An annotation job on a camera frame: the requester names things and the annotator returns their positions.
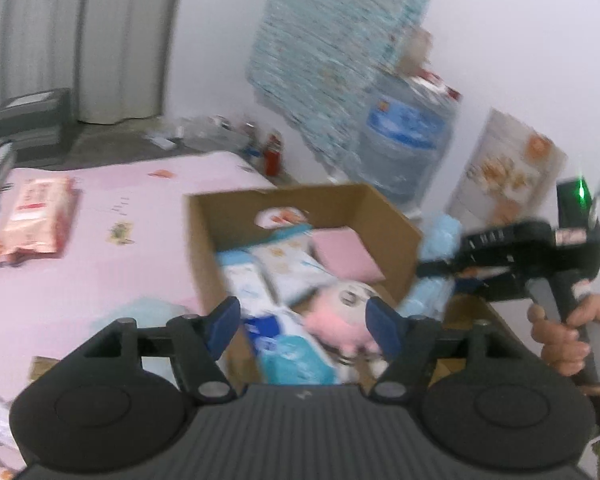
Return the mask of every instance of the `gray curtain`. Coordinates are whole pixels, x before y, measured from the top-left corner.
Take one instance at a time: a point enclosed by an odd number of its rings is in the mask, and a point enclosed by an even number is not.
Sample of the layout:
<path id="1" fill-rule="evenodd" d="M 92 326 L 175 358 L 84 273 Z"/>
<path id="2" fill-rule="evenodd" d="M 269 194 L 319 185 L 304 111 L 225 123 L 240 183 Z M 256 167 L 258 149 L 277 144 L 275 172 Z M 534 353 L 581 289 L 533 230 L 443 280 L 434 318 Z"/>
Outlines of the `gray curtain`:
<path id="1" fill-rule="evenodd" d="M 0 0 L 0 103 L 74 89 L 78 119 L 160 113 L 175 0 Z"/>

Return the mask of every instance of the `open cardboard box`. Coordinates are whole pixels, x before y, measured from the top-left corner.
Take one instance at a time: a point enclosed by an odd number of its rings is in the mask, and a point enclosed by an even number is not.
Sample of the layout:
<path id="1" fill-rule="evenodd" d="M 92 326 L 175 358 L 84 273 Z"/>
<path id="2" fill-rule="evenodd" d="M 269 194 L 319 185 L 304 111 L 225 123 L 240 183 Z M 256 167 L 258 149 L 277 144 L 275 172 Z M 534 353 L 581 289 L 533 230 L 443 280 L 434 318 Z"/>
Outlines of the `open cardboard box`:
<path id="1" fill-rule="evenodd" d="M 216 264 L 216 252 L 265 240 L 271 231 L 255 224 L 256 215 L 265 209 L 286 206 L 304 212 L 314 228 L 349 226 L 354 229 L 386 277 L 373 288 L 393 307 L 405 297 L 413 281 L 420 231 L 367 184 L 295 186 L 187 197 L 190 262 L 206 312 L 227 297 Z M 306 308 L 303 303 L 294 310 L 302 312 Z M 487 303 L 469 296 L 453 298 L 445 324 L 469 328 L 474 319 L 488 319 L 506 330 Z M 238 390 L 245 384 L 261 382 L 254 355 L 242 330 L 231 342 L 226 357 L 228 379 Z M 460 360 L 441 360 L 434 380 L 458 371 L 462 366 Z M 359 363 L 358 370 L 361 384 L 370 387 L 374 380 L 365 364 Z"/>

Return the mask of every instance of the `pink tablecloth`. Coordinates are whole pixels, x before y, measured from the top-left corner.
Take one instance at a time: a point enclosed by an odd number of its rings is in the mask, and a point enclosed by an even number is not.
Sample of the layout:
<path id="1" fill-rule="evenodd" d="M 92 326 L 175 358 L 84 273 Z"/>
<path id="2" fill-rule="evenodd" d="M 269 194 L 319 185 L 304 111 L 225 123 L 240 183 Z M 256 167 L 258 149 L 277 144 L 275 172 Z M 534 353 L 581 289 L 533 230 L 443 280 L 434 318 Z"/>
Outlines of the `pink tablecloth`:
<path id="1" fill-rule="evenodd" d="M 149 176 L 168 170 L 173 178 Z M 81 190 L 73 231 L 60 259 L 0 268 L 0 396 L 13 399 L 27 384 L 33 356 L 62 358 L 90 334 L 90 324 L 143 296 L 196 311 L 187 257 L 186 194 L 271 184 L 231 153 L 183 156 L 62 172 Z M 28 178 L 19 169 L 0 197 L 0 229 Z M 108 241 L 119 221 L 133 224 L 133 244 Z"/>

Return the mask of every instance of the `gray handle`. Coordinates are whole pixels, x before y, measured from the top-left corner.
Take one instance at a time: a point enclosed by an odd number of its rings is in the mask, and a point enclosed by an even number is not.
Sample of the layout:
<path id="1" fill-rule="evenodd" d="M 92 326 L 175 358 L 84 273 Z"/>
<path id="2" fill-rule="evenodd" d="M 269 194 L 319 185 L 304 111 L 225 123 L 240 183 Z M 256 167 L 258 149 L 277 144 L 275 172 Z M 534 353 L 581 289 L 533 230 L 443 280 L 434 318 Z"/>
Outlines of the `gray handle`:
<path id="1" fill-rule="evenodd" d="M 526 282 L 526 290 L 535 303 L 541 305 L 547 318 L 563 323 L 569 314 L 589 295 L 578 291 L 581 283 L 577 271 L 557 272 L 549 278 L 535 278 Z M 579 327 L 580 341 L 591 346 L 584 360 L 584 368 L 573 376 L 576 384 L 600 384 L 600 322 L 591 321 Z"/>

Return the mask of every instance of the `ribbed black surface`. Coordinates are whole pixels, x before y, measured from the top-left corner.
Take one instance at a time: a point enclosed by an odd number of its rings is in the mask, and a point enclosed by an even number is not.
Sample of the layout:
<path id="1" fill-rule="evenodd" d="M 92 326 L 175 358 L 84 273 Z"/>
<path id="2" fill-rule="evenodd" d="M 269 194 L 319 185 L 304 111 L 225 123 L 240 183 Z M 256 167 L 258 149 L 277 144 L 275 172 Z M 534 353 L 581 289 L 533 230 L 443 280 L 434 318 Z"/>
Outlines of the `ribbed black surface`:
<path id="1" fill-rule="evenodd" d="M 85 479 L 32 467 L 22 480 Z M 144 465 L 99 475 L 135 480 L 582 480 L 574 468 L 526 476 L 484 472 L 426 440 L 402 408 L 350 387 L 251 386 L 203 408 L 186 434 Z"/>

